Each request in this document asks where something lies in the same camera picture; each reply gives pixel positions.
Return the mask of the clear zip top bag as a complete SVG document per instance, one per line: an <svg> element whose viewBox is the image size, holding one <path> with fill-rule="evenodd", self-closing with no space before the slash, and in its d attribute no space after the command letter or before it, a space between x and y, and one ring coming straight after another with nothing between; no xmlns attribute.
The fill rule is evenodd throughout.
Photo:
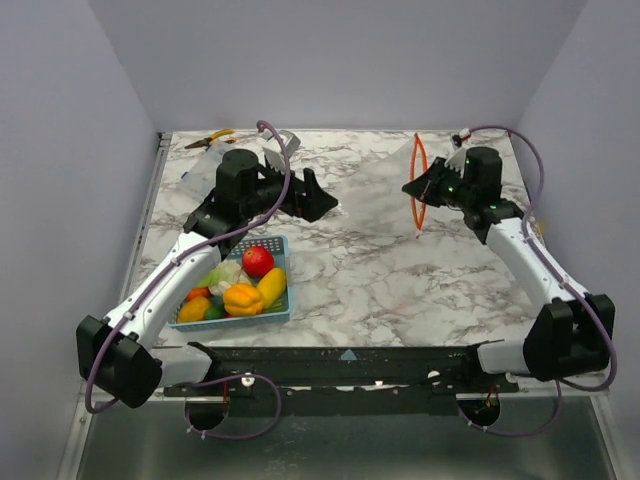
<svg viewBox="0 0 640 480"><path fill-rule="evenodd" d="M368 163L344 184L340 202L351 227L361 233L419 238L426 206L402 191L428 168L419 134L383 159Z"/></svg>

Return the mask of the yellow mango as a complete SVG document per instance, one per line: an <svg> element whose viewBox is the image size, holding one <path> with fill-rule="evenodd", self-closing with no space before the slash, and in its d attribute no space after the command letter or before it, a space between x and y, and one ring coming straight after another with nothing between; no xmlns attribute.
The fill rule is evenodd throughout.
<svg viewBox="0 0 640 480"><path fill-rule="evenodd" d="M272 268L256 286L261 294L264 309L269 309L287 288L286 273L282 268Z"/></svg>

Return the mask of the green white cabbage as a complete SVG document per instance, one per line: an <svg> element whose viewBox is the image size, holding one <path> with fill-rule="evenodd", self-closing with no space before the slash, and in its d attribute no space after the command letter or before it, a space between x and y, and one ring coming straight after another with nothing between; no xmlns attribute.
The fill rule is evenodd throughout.
<svg viewBox="0 0 640 480"><path fill-rule="evenodd" d="M241 264L235 260L224 260L209 271L196 285L197 288L207 288L213 296L223 296L233 285L251 284Z"/></svg>

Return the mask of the yellow bell pepper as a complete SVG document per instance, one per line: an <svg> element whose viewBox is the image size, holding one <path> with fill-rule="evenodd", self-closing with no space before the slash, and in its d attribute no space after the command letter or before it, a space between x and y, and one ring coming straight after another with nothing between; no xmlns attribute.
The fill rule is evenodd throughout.
<svg viewBox="0 0 640 480"><path fill-rule="evenodd" d="M261 314L264 303L260 292L250 284L232 285L223 294L225 311L231 316L246 317Z"/></svg>

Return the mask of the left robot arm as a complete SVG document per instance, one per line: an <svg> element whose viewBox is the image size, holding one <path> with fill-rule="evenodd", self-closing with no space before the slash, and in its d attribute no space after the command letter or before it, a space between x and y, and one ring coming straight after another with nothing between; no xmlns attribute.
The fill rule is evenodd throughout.
<svg viewBox="0 0 640 480"><path fill-rule="evenodd" d="M315 222L337 204L309 168L296 178L250 150L226 152L214 187L157 268L104 318L87 316L77 327L85 392L99 387L131 408L144 404L159 387L189 384L201 395L214 393L222 372L204 348L187 345L162 358L152 356L164 325L189 290L275 211Z"/></svg>

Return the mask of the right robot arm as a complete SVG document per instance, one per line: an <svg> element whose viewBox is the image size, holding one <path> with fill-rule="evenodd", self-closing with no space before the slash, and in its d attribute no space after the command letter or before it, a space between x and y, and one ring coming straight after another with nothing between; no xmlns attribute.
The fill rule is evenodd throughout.
<svg viewBox="0 0 640 480"><path fill-rule="evenodd" d="M502 373L550 381L610 364L613 302L589 293L524 232L523 211L502 195L502 159L496 150L461 148L448 159L438 157L402 190L430 207L460 210L465 225L503 261L538 312L524 339L477 346L477 357L459 370L467 389L483 391Z"/></svg>

